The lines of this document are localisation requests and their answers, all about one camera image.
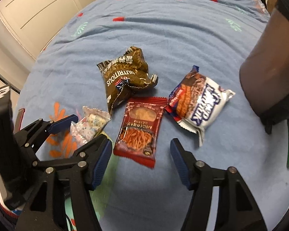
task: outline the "blue gripper pad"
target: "blue gripper pad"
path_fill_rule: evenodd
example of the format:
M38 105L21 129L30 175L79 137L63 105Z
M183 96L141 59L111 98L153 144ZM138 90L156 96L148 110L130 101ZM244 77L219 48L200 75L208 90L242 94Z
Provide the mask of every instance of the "blue gripper pad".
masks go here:
M179 173L182 184L184 186L186 186L187 189L189 190L190 186L191 186L191 182L190 182L190 178L189 178L189 169L188 169L174 139L172 139L170 142L170 153L171 153L172 159L174 161L174 164L176 166L176 170Z
M110 156L112 153L112 142L110 140L107 141L104 150L101 153L101 156L99 157L99 160L96 163L96 166L94 168L93 172L93 181L92 186L95 190L97 186L99 186L102 182L105 170L107 168Z
M68 117L63 118L60 121L51 124L50 128L48 129L48 133L55 135L66 129L69 129L71 122L78 122L78 116L70 115Z

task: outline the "black cable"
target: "black cable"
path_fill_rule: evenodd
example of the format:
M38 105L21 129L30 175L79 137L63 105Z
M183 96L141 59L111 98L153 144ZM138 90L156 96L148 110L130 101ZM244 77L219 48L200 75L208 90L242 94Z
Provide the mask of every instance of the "black cable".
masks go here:
M70 221L70 218L68 217L67 214L65 214L65 216L66 216L66 219L68 220L70 231L73 231L74 228L72 227L72 222Z

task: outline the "brown snack bag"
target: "brown snack bag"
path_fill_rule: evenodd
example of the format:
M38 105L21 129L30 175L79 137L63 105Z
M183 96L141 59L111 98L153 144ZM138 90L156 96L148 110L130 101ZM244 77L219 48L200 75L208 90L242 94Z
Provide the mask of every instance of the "brown snack bag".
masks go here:
M97 66L104 77L110 114L117 105L135 92L154 87L158 82L157 75L149 77L148 64L142 50L137 47L129 47L123 56L103 61Z
M113 153L154 168L159 124L167 101L164 97L131 98Z

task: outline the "white snack wrapper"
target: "white snack wrapper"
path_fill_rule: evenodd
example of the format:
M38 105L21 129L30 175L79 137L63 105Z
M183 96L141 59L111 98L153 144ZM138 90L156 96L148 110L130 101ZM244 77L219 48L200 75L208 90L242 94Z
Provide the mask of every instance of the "white snack wrapper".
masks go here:
M71 122L70 132L79 145L84 145L97 136L110 121L110 114L95 108L82 107L85 117L78 123Z
M198 71L199 68L194 65L171 92L165 109L182 128L198 134L199 146L202 146L205 129L214 122L235 93L222 89Z

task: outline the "clear plastic wrapper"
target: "clear plastic wrapper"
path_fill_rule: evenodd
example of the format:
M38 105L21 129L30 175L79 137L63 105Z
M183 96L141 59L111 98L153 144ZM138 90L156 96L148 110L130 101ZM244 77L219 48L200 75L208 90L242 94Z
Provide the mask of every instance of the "clear plastic wrapper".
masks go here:
M71 122L70 133L82 146L97 136L110 121L110 114L96 108L82 107L85 117L79 122Z

